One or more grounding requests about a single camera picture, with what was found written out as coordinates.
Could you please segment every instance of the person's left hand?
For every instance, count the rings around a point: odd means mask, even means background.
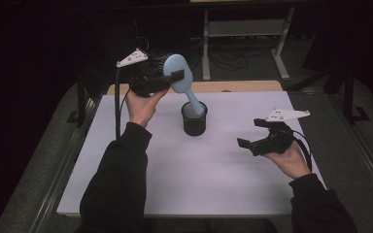
[[[138,96],[132,90],[129,90],[125,99],[129,112],[129,121],[146,128],[155,113],[156,104],[168,92],[168,89],[161,90],[148,98]]]

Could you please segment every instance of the light blue object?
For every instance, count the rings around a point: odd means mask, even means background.
[[[164,65],[163,65],[163,74],[165,76],[171,75],[172,72],[184,70],[185,76],[182,80],[174,82],[171,84],[172,89],[177,93],[184,93],[188,98],[190,104],[192,105],[193,111],[198,115],[202,115],[204,113],[204,108],[199,103],[198,99],[196,99],[195,95],[192,93],[191,85],[192,85],[192,72],[190,71],[186,60],[183,56],[179,54],[173,54],[169,56]]]

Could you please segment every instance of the white bracket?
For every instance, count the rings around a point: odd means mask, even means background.
[[[141,52],[139,49],[136,49],[130,55],[126,56],[124,60],[117,62],[117,67],[120,68],[144,60],[148,60],[148,56]]]
[[[307,117],[310,115],[309,111],[294,111],[276,109],[268,115],[265,119],[267,122],[283,122],[288,119]]]

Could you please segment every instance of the dark background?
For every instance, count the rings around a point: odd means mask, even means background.
[[[78,75],[97,98],[113,83],[116,62],[146,46],[136,36],[148,37],[149,49],[156,53],[170,50],[186,57],[189,38],[202,36],[196,35],[202,32],[200,12],[71,11],[131,4],[136,1],[0,1],[0,215]],[[373,1],[297,8],[290,34],[317,35],[306,68],[320,71],[342,61],[373,92]]]

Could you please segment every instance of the floor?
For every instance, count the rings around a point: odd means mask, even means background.
[[[286,88],[315,74],[315,71],[302,68],[311,39],[288,39],[282,53],[290,75],[287,82],[280,79],[270,53],[276,38],[233,40],[241,40],[233,41],[239,46],[232,47],[230,41],[213,41],[210,47],[213,81],[277,80]],[[194,43],[199,48],[199,41]],[[200,54],[195,51],[191,53],[189,65],[194,79],[200,82],[202,66]],[[342,88],[338,94],[325,94],[322,91],[325,82],[326,77],[288,94],[295,109],[312,113],[300,123],[325,184],[337,191],[356,221],[358,232],[373,232],[373,97],[362,83],[356,81],[355,105],[361,106],[370,120],[351,125],[342,114]],[[77,110],[76,96],[76,87],[72,86],[59,103],[1,217],[0,232],[72,232],[80,223],[78,218],[55,213],[62,187],[66,185],[73,168],[73,153],[79,151],[80,141],[83,140],[80,137],[85,134],[85,128],[66,122]],[[279,232],[291,232],[289,216],[270,220]]]

